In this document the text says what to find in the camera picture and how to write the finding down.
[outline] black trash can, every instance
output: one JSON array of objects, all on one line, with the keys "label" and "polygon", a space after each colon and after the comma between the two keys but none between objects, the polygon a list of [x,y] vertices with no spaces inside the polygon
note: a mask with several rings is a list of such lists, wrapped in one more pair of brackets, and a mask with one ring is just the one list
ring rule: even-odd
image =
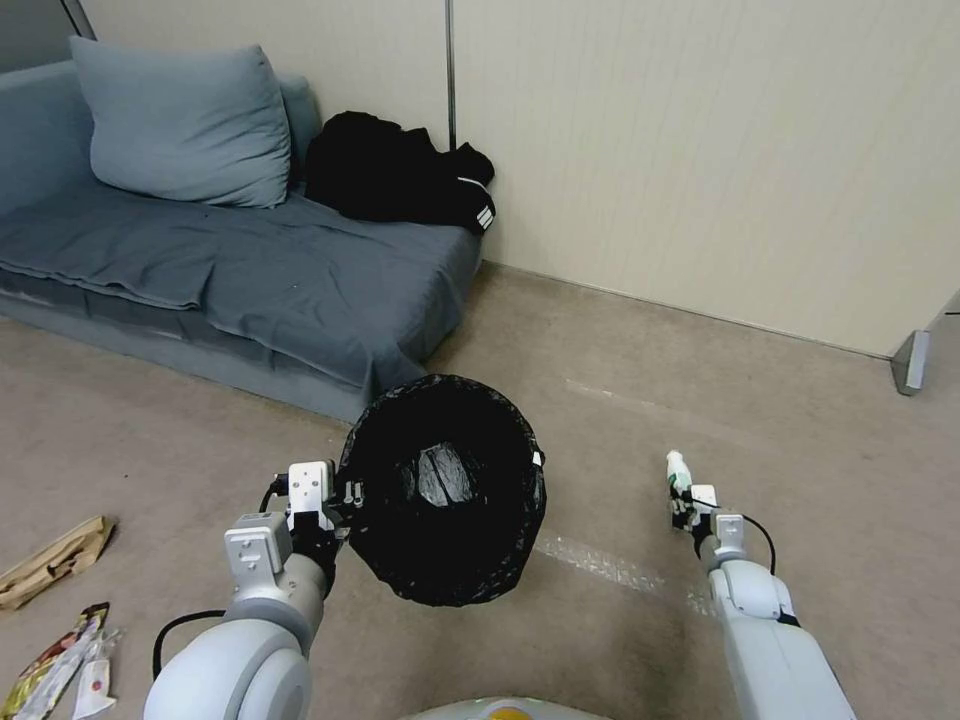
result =
[{"label": "black trash can", "polygon": [[400,597],[492,600],[520,579],[546,507],[544,455],[496,390],[428,375],[378,398],[350,431],[336,475],[362,487],[349,542]]}]

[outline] blue pillow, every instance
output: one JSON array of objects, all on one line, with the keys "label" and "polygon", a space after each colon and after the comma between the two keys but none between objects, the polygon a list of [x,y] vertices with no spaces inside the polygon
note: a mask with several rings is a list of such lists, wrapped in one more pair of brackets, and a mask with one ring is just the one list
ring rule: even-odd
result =
[{"label": "blue pillow", "polygon": [[290,130],[259,46],[166,55],[70,38],[93,114],[102,182],[167,198],[274,207],[287,195]]}]

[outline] gray blanket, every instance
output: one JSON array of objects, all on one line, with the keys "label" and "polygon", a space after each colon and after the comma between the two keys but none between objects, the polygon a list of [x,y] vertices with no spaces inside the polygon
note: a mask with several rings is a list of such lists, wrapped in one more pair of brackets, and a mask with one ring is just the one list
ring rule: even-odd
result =
[{"label": "gray blanket", "polygon": [[91,182],[0,217],[5,270],[200,310],[368,398],[423,374],[479,252],[460,228],[348,220],[298,195],[220,208]]}]

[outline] couch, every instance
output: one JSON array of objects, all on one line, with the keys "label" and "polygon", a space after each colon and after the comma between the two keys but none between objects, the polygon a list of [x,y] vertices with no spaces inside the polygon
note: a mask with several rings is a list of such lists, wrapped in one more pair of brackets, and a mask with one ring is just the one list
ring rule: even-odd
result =
[{"label": "couch", "polygon": [[[297,168],[319,119],[278,79]],[[461,319],[480,262],[462,228],[349,220],[295,175],[273,209],[104,185],[70,61],[0,76],[0,122],[2,315],[347,421]]]}]

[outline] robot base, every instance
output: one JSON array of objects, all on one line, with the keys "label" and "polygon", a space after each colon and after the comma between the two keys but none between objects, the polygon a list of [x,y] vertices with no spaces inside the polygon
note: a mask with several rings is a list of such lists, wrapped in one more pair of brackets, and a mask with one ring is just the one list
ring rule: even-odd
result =
[{"label": "robot base", "polygon": [[599,715],[533,698],[466,700],[409,715],[403,720],[606,720]]}]

